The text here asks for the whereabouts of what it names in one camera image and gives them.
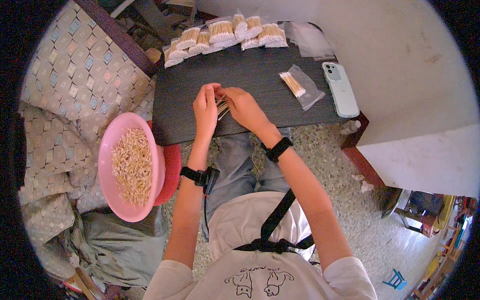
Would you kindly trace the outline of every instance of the red stool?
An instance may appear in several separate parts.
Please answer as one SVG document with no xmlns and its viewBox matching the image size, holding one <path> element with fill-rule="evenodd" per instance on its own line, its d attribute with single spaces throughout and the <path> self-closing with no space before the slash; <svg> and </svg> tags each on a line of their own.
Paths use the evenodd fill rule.
<svg viewBox="0 0 480 300">
<path fill-rule="evenodd" d="M 147 121 L 150 128 L 152 128 L 152 121 Z M 163 156 L 165 157 L 165 181 L 160 194 L 155 199 L 154 206 L 162 205 L 170 200 L 173 194 L 177 191 L 180 182 L 181 170 L 181 151 L 180 146 L 170 145 L 163 147 Z"/>
</svg>

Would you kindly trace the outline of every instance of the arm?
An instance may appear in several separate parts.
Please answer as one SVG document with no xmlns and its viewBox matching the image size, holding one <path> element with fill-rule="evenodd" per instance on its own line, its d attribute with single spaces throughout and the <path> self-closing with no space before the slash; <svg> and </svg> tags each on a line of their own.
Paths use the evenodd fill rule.
<svg viewBox="0 0 480 300">
<path fill-rule="evenodd" d="M 208 147 L 217 119 L 214 89 L 219 87 L 219 84 L 202 86 L 193 103 L 197 135 L 187 166 L 195 171 L 205 170 L 206 167 Z M 163 260 L 174 260 L 192 269 L 202 197 L 203 188 L 196 186 L 193 180 L 183 178 L 173 209 L 172 230 Z"/>
<path fill-rule="evenodd" d="M 282 139 L 273 124 L 255 134 L 267 148 L 273 148 Z M 278 166 L 305 212 L 322 269 L 340 258 L 353 256 L 328 194 L 295 150 L 285 150 L 278 158 Z"/>
<path fill-rule="evenodd" d="M 267 148 L 273 148 L 282 139 L 250 94 L 233 87 L 221 89 L 219 94 L 228 96 L 228 108 L 233 118 L 255 133 Z M 278 166 L 305 212 L 322 269 L 340 258 L 353 256 L 328 194 L 295 150 L 288 148 L 278 158 Z"/>
</svg>

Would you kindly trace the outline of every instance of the pink bowl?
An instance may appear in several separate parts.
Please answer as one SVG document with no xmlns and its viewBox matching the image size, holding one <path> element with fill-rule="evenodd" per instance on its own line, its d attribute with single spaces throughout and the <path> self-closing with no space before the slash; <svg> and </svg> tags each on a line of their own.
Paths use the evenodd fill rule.
<svg viewBox="0 0 480 300">
<path fill-rule="evenodd" d="M 120 198 L 120 185 L 112 175 L 112 148 L 128 129 L 143 129 L 147 135 L 152 155 L 152 188 L 145 206 L 133 206 L 129 201 Z M 152 130 L 142 117 L 126 112 L 116 117 L 108 126 L 102 137 L 98 153 L 98 175 L 103 195 L 112 211 L 128 222 L 143 220 L 152 210 L 156 197 L 160 194 L 165 180 L 165 159 L 160 146 L 155 144 Z"/>
</svg>

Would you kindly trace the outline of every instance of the wrist strap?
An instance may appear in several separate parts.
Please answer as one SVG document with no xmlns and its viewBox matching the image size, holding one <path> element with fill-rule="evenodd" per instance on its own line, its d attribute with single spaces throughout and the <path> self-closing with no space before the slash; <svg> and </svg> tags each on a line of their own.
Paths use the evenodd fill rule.
<svg viewBox="0 0 480 300">
<path fill-rule="evenodd" d="M 285 150 L 288 149 L 288 147 L 293 146 L 292 141 L 284 137 L 283 139 L 280 140 L 272 149 L 268 149 L 263 143 L 262 143 L 262 148 L 265 150 L 265 155 L 273 161 L 274 163 L 278 162 L 278 158 L 280 155 L 282 155 Z"/>
<path fill-rule="evenodd" d="M 186 178 L 193 180 L 196 186 L 203 186 L 204 180 L 202 180 L 202 175 L 204 173 L 204 171 L 194 171 L 189 167 L 183 167 L 181 168 L 180 176 L 185 176 Z"/>
<path fill-rule="evenodd" d="M 203 187 L 205 195 L 210 194 L 219 175 L 220 171 L 212 167 L 208 167 L 206 171 L 194 171 L 189 167 L 183 167 L 180 171 L 180 176 L 185 176 L 193 180 L 196 186 Z"/>
</svg>

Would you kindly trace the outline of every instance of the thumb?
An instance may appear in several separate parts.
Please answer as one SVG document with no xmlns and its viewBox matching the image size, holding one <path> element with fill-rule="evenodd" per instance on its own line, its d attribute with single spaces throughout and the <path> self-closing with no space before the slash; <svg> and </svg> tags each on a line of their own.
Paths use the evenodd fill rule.
<svg viewBox="0 0 480 300">
<path fill-rule="evenodd" d="M 216 106 L 216 104 L 215 104 L 215 92 L 214 92 L 213 87 L 211 85 L 207 85 L 206 96 L 207 96 L 207 108 L 212 107 L 212 106 Z"/>
</svg>

